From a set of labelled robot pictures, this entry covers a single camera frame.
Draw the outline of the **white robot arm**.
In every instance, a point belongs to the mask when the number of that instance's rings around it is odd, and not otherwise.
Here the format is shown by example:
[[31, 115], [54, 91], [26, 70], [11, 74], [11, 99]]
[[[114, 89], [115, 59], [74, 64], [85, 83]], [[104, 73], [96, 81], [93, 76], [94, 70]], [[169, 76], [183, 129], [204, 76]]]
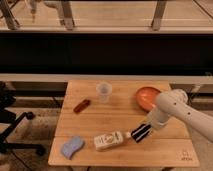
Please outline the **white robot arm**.
[[171, 117], [175, 117], [213, 143], [213, 117], [190, 107], [187, 101], [188, 96], [182, 89], [160, 93], [155, 98], [155, 107], [147, 115], [147, 122], [155, 130], [160, 130]]

